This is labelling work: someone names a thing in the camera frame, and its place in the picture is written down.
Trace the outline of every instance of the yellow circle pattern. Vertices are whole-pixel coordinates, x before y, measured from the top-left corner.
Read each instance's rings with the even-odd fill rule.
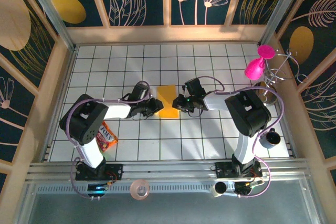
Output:
[[[78,24],[86,19],[84,6],[78,0],[51,0],[65,22]]]
[[[0,45],[12,51],[23,49],[29,41],[31,22],[23,0],[0,0]]]
[[[289,48],[299,64],[305,62],[310,56],[314,46],[314,35],[312,31],[305,26],[295,29],[290,37]]]

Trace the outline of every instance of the red snack package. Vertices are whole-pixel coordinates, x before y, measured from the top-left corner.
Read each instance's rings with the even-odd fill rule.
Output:
[[[118,138],[110,130],[106,122],[103,121],[96,136],[97,144],[104,152],[111,146],[118,143]]]

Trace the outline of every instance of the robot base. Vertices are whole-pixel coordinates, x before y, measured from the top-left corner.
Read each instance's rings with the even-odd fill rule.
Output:
[[[82,163],[78,164],[76,168],[76,181],[121,180],[123,173],[122,164],[101,164],[96,169],[93,169]]]
[[[262,177],[261,165],[255,158],[247,164],[241,164],[234,155],[232,162],[215,163],[217,178],[254,178],[255,175]]]

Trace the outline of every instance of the metal frame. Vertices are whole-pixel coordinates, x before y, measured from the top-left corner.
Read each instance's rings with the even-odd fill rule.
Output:
[[[266,29],[260,38],[260,43],[262,45],[267,44],[271,40],[276,28],[281,22],[286,10],[288,9],[292,1],[293,0],[279,0],[271,17],[269,18],[269,21],[267,22]]]
[[[265,158],[270,167],[272,179],[287,180],[309,176],[308,164],[302,158]],[[119,183],[129,183],[139,178],[149,182],[190,182],[190,181],[246,181],[247,179],[217,179],[211,167],[215,162],[231,162],[230,159],[208,161],[157,161],[157,162],[107,162],[120,164],[123,167],[122,180]],[[31,163],[26,184],[68,183],[72,162]],[[267,172],[262,165],[264,178]],[[76,182],[76,185],[86,185],[88,182]]]
[[[272,173],[272,180],[299,180],[304,201],[312,223],[325,223],[325,216],[320,202],[313,194],[310,171],[306,159],[303,158],[268,158],[265,159]],[[248,179],[217,179],[211,167],[215,162],[231,162],[229,159],[213,161],[160,161],[160,162],[122,162],[124,174],[122,180],[115,183],[108,194],[128,193],[134,180],[145,179],[155,190],[153,193],[166,193],[177,187],[176,193],[182,191],[207,192],[215,181],[234,181]],[[28,223],[37,194],[74,194],[69,181],[72,162],[31,163],[20,203],[16,209],[14,223]],[[268,174],[263,166],[264,179]],[[89,182],[76,182],[81,192],[86,192]]]

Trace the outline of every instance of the black mug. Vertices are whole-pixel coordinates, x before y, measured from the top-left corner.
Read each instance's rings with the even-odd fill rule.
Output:
[[[280,135],[275,132],[274,128],[271,128],[269,132],[261,136],[259,142],[266,149],[271,149],[277,144],[279,144],[280,140],[281,140]]]

